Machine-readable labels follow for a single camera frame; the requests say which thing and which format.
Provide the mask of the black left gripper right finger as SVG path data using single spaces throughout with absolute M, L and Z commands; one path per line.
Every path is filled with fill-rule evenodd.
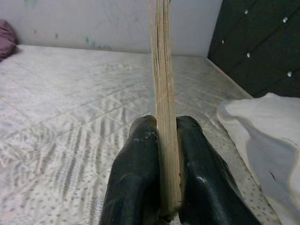
M 227 163 L 190 116 L 179 116 L 185 188 L 179 219 L 183 225 L 259 225 L 244 202 Z

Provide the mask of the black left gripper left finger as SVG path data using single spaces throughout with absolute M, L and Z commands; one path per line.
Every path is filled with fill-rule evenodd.
M 101 225 L 153 225 L 160 213 L 158 132 L 152 115 L 137 118 L 115 158 Z

